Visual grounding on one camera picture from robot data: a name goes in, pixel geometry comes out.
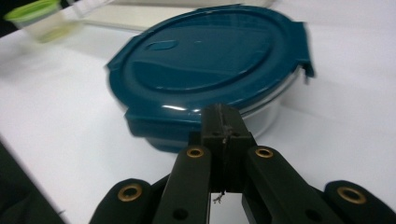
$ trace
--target white surface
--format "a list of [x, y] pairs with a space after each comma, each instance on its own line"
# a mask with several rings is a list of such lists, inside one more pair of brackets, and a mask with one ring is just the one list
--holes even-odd
[[88, 24], [144, 31], [161, 21], [193, 10], [192, 7], [106, 5], [97, 8], [83, 20]]
[[[318, 76], [309, 86], [297, 81], [258, 143], [318, 189], [349, 180], [395, 210], [396, 2], [274, 8], [307, 21]], [[175, 154], [129, 134], [107, 86], [106, 63], [136, 34], [85, 26], [48, 45], [23, 32], [0, 39], [0, 133], [68, 223], [88, 223], [119, 181], [154, 183], [173, 166]], [[212, 223], [247, 223], [237, 197], [212, 209]]]

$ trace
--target plastic lid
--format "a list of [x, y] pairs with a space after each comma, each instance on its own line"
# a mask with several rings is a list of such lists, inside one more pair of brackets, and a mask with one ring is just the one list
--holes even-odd
[[134, 37], [107, 65], [128, 120], [200, 122], [206, 105], [244, 108], [296, 69], [313, 76], [304, 25], [262, 7], [210, 7]]
[[60, 0], [39, 0], [23, 7], [17, 7], [4, 17], [7, 21], [29, 21], [56, 9]]

